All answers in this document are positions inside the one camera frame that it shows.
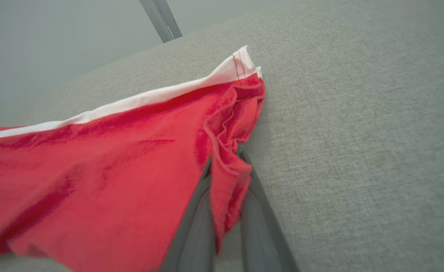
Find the textured fabric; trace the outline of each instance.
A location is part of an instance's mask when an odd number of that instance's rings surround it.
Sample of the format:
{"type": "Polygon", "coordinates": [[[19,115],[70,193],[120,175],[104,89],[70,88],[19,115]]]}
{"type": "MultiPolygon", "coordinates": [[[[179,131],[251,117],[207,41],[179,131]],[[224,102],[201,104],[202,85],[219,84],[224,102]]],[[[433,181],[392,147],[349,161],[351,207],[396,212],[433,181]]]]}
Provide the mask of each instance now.
{"type": "MultiPolygon", "coordinates": [[[[196,79],[246,44],[266,87],[246,149],[301,270],[444,271],[444,1],[250,14],[93,71],[0,126],[196,79]]],[[[239,239],[227,235],[217,272],[242,271],[239,239]]]]}
{"type": "Polygon", "coordinates": [[[250,181],[251,166],[235,153],[264,98],[255,67],[244,77],[248,66],[235,54],[211,74],[235,81],[146,105],[167,94],[150,91],[53,126],[0,129],[0,254],[51,257],[77,272],[154,272],[209,157],[220,247],[250,181]],[[118,112],[123,105],[132,109],[118,112]]]}

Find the red fabric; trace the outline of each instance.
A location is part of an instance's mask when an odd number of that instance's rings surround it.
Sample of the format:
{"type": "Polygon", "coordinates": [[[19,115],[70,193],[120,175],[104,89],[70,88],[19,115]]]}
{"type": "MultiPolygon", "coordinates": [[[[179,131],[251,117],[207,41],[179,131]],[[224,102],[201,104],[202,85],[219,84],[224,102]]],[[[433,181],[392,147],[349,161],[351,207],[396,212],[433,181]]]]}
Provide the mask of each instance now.
{"type": "Polygon", "coordinates": [[[217,249],[251,166],[234,153],[259,117],[254,74],[87,124],[0,138],[0,254],[77,272],[155,271],[210,154],[217,249]]]}

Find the metal bar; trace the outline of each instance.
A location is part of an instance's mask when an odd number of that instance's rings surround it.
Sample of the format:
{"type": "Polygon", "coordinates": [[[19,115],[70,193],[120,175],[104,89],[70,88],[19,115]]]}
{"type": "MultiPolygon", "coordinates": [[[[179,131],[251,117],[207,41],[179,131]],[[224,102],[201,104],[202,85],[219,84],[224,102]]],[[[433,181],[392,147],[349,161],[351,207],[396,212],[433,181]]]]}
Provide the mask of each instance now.
{"type": "Polygon", "coordinates": [[[140,0],[140,3],[164,43],[182,36],[166,0],[140,0]]]}

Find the gray fabric surface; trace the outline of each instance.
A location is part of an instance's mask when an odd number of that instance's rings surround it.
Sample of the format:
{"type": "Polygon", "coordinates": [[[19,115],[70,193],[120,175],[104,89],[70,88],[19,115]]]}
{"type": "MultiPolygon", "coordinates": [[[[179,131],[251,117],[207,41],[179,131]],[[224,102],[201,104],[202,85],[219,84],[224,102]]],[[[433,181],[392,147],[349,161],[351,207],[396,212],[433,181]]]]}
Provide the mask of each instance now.
{"type": "MultiPolygon", "coordinates": [[[[197,79],[246,44],[267,86],[246,149],[301,270],[444,271],[444,1],[250,14],[97,69],[0,126],[197,79]]],[[[238,232],[217,272],[242,270],[238,232]]]]}

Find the fabric fold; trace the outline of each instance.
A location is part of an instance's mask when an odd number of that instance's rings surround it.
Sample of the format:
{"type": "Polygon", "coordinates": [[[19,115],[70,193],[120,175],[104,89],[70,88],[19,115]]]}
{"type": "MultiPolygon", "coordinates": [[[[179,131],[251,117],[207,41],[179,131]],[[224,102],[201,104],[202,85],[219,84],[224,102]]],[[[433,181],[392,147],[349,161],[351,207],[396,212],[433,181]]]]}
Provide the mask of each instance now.
{"type": "Polygon", "coordinates": [[[203,79],[0,128],[0,254],[77,272],[156,271],[210,155],[220,249],[250,182],[235,153],[264,94],[244,47],[203,79]]]}

